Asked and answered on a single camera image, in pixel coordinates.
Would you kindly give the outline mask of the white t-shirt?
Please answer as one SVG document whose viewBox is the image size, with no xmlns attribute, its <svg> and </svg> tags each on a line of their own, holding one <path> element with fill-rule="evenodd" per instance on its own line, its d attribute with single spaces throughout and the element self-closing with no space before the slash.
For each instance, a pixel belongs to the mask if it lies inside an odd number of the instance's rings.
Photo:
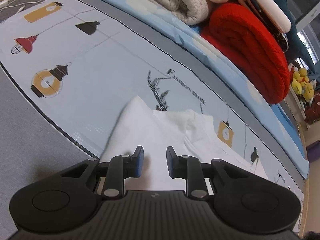
<svg viewBox="0 0 320 240">
<path fill-rule="evenodd" d="M 125 180 L 127 190 L 183 190 L 183 179 L 172 179 L 167 167 L 166 150 L 171 146 L 177 155 L 196 157 L 202 163 L 222 159 L 264 179 L 260 161 L 249 163 L 214 131 L 213 117 L 193 110 L 182 112 L 150 109 L 138 96 L 124 107 L 100 158 L 102 163 L 122 154 L 132 154 L 137 146 L 144 148 L 140 178 Z"/>
</svg>

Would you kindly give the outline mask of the light blue cloud quilt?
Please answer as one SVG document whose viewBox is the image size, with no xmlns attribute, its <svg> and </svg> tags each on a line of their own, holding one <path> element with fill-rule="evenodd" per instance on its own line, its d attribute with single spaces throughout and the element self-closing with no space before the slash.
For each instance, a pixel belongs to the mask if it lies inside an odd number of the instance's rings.
<svg viewBox="0 0 320 240">
<path fill-rule="evenodd" d="M 127 12 L 186 49 L 215 73 L 246 105 L 286 152 L 303 178 L 309 175 L 309 162 L 278 120 L 271 106 L 247 77 L 218 49 L 171 12 L 148 0 L 102 0 Z"/>
</svg>

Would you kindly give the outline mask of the printed grey bed sheet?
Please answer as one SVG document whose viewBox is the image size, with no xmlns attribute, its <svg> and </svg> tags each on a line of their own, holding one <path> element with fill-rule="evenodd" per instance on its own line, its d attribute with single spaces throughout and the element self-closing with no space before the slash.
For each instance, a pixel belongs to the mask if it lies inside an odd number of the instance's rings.
<svg viewBox="0 0 320 240">
<path fill-rule="evenodd" d="M 189 51 L 102 0 L 46 0 L 1 22 L 1 68 L 88 159 L 19 190 L 15 239 L 295 239 L 305 194 L 286 152 Z M 183 190 L 103 197 L 101 156 L 124 107 L 213 117 L 217 137 L 267 178 L 202 163 L 207 198 Z"/>
</svg>

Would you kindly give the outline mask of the dark red cushion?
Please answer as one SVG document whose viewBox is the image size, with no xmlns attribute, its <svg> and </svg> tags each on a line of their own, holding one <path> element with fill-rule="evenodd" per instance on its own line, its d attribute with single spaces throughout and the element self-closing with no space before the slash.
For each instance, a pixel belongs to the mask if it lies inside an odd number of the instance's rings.
<svg viewBox="0 0 320 240">
<path fill-rule="evenodd" d="M 304 119 L 309 125 L 319 121 L 320 119 L 320 95 L 315 94 L 313 102 L 310 106 L 306 107 L 305 111 L 306 118 Z"/>
</svg>

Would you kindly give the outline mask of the red knitted blanket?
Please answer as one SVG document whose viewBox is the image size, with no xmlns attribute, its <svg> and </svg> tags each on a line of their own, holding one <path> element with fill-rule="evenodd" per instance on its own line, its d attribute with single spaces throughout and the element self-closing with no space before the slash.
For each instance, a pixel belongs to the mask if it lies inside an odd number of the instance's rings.
<svg viewBox="0 0 320 240">
<path fill-rule="evenodd" d="M 231 2 L 219 5 L 201 36 L 236 65 L 269 104 L 287 96 L 290 74 L 285 54 L 247 8 Z"/>
</svg>

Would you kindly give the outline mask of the yellow plush toys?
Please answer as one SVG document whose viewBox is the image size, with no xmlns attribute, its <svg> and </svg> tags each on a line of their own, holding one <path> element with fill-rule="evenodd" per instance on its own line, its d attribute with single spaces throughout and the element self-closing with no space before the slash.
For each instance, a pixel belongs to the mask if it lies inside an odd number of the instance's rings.
<svg viewBox="0 0 320 240">
<path fill-rule="evenodd" d="M 315 95 L 315 81 L 309 80 L 308 71 L 305 68 L 292 67 L 290 70 L 291 87 L 297 96 L 306 103 L 311 104 Z"/>
</svg>

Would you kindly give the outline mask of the white pillow with dark trim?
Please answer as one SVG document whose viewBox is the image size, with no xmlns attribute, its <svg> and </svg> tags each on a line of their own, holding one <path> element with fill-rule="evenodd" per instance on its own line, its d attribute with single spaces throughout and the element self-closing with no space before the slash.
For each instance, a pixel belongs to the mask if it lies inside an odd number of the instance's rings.
<svg viewBox="0 0 320 240">
<path fill-rule="evenodd" d="M 238 0 L 251 11 L 272 34 L 283 52 L 289 44 L 286 34 L 291 30 L 291 21 L 274 0 Z"/>
</svg>

